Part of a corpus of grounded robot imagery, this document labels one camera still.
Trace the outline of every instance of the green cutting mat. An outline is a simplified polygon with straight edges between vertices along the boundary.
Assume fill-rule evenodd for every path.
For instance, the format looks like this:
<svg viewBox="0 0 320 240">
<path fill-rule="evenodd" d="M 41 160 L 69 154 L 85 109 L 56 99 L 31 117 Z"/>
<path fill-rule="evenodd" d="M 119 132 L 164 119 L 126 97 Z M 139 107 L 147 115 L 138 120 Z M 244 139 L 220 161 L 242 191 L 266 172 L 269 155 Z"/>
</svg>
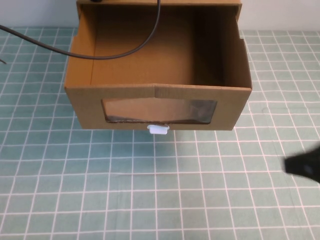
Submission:
<svg viewBox="0 0 320 240">
<path fill-rule="evenodd" d="M 73 28 L 16 28 L 68 50 Z M 281 156 L 320 139 L 320 35 L 243 31 L 233 131 L 82 130 L 67 58 L 0 31 L 1 240 L 317 240 L 320 188 Z"/>
</svg>

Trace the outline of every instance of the clear plastic window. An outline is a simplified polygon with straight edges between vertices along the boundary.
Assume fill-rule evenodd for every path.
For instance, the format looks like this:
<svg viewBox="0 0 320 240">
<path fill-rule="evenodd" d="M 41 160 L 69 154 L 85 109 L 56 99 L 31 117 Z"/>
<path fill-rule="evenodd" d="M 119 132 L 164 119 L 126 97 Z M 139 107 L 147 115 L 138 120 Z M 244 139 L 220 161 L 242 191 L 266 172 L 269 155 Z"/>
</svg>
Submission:
<svg viewBox="0 0 320 240">
<path fill-rule="evenodd" d="M 104 99 L 108 123 L 209 124 L 217 102 L 168 98 Z"/>
</svg>

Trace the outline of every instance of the white plastic clip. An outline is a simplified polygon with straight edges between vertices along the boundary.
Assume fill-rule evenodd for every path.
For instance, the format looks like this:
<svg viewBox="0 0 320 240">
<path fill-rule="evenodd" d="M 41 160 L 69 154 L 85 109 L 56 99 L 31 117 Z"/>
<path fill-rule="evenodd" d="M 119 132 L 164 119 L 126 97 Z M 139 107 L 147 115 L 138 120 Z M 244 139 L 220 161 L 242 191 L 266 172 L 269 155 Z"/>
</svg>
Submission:
<svg viewBox="0 0 320 240">
<path fill-rule="evenodd" d="M 147 127 L 150 131 L 150 134 L 161 134 L 166 135 L 168 130 L 170 129 L 169 126 L 158 126 L 158 125 L 149 125 Z"/>
</svg>

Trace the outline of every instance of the black cable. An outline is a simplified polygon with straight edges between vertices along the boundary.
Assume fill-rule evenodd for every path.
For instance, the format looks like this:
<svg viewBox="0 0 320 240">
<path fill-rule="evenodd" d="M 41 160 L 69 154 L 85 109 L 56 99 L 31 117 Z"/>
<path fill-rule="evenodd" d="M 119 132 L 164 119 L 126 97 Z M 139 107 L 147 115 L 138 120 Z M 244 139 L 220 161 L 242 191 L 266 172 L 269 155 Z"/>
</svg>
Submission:
<svg viewBox="0 0 320 240">
<path fill-rule="evenodd" d="M 140 49 L 142 49 L 147 43 L 148 41 L 153 37 L 153 35 L 155 34 L 156 32 L 156 29 L 157 29 L 157 26 L 158 26 L 158 23 L 159 23 L 159 18 L 160 18 L 160 6 L 161 6 L 161 0 L 157 0 L 157 13 L 156 13 L 156 19 L 155 19 L 155 23 L 154 23 L 154 26 L 153 26 L 153 29 L 151 31 L 151 33 L 149 34 L 149 36 L 146 38 L 146 40 L 144 40 L 143 43 L 141 43 L 139 46 L 137 46 L 136 48 L 130 50 L 130 51 L 127 51 L 127 52 L 124 52 L 124 53 L 121 53 L 121 54 L 117 54 L 117 55 L 112 55 L 112 56 L 88 56 L 88 55 L 82 55 L 82 54 L 77 54 L 77 53 L 73 53 L 73 52 L 69 52 L 69 51 L 64 51 L 64 50 L 61 50 L 61 49 L 58 49 L 58 48 L 55 48 L 53 46 L 49 46 L 49 45 L 46 45 L 40 41 L 37 41 L 37 40 L 34 40 L 26 35 L 23 35 L 15 30 L 12 30 L 6 26 L 2 26 L 0 25 L 0 30 L 3 30 L 5 32 L 8 32 L 12 35 L 15 35 L 23 40 L 26 40 L 27 42 L 30 42 L 32 44 L 35 44 L 35 45 L 38 45 L 39 47 L 42 47 L 42 48 L 45 48 L 45 49 L 48 49 L 50 51 L 53 51 L 53 52 L 56 52 L 58 54 L 62 54 L 62 55 L 67 55 L 69 57 L 74 57 L 74 58 L 78 58 L 78 59 L 88 59 L 88 60 L 111 60 L 111 59 L 118 59 L 118 58 L 122 58 L 122 57 L 126 57 L 130 54 L 133 54 L 137 51 L 139 51 Z"/>
</svg>

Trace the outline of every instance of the cardboard box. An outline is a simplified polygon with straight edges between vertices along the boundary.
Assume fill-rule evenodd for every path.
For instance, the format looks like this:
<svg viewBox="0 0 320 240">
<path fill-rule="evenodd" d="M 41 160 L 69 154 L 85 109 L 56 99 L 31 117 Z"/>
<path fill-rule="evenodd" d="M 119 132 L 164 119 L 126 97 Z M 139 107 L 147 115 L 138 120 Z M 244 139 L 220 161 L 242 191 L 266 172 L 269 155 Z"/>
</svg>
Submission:
<svg viewBox="0 0 320 240">
<path fill-rule="evenodd" d="M 156 0 L 78 0 L 71 51 L 110 56 L 151 32 Z M 69 58 L 65 91 L 84 129 L 232 130 L 252 91 L 240 0 L 162 0 L 157 31 L 114 60 Z"/>
</svg>

